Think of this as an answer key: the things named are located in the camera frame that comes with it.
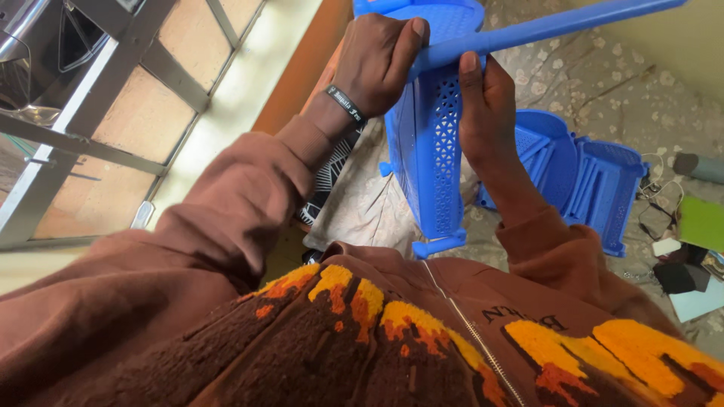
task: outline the fingernail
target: fingernail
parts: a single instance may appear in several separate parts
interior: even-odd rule
[[[460,71],[462,73],[470,73],[478,69],[478,54],[470,51],[463,54],[460,58]]]
[[[420,36],[420,38],[425,35],[425,23],[422,22],[421,18],[415,17],[412,19],[412,29]]]

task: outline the zipper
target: zipper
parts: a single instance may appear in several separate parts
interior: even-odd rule
[[[508,388],[508,392],[513,395],[515,400],[518,402],[518,405],[520,407],[526,407],[526,402],[523,399],[522,394],[516,390],[516,388],[513,386],[513,383],[510,382],[508,379],[508,376],[505,374],[505,372],[502,369],[502,366],[500,366],[500,362],[498,362],[497,358],[493,354],[493,352],[490,351],[490,348],[488,348],[487,345],[485,345],[485,342],[483,342],[483,338],[478,332],[478,330],[473,326],[472,322],[470,322],[470,319],[468,319],[463,312],[458,308],[457,303],[455,300],[453,300],[451,297],[448,297],[447,294],[445,294],[445,291],[437,284],[437,281],[435,281],[435,276],[432,275],[432,270],[430,270],[430,267],[427,265],[427,261],[423,260],[422,263],[425,265],[425,268],[427,269],[427,273],[430,274],[430,278],[432,278],[433,284],[435,284],[435,287],[437,287],[438,291],[442,294],[442,296],[450,302],[450,305],[455,310],[455,312],[458,314],[460,319],[463,320],[463,323],[465,324],[465,328],[468,329],[468,332],[470,332],[470,335],[473,335],[475,338],[475,341],[478,343],[478,346],[480,349],[482,349],[483,354],[485,356],[486,361],[490,365],[490,367],[493,369],[495,374],[502,380],[503,383],[505,383],[505,386]]]

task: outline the metal handle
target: metal handle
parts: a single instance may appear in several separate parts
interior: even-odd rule
[[[500,30],[474,33],[435,44],[420,51],[408,75],[412,82],[422,72],[457,62],[467,51],[489,54],[534,41],[574,33],[610,22],[679,7],[686,0],[610,0],[569,10]]]

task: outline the brown hoodie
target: brown hoodie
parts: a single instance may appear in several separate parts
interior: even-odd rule
[[[245,134],[155,232],[0,297],[1,404],[724,403],[724,364],[553,208],[497,231],[510,274],[335,243],[252,293],[331,148],[302,117]]]

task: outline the hoodie cuff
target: hoodie cuff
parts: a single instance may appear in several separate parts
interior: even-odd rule
[[[295,115],[276,138],[285,144],[312,172],[326,162],[334,145],[312,122]]]
[[[513,227],[498,224],[495,235],[511,264],[540,257],[571,239],[571,230],[554,206]]]

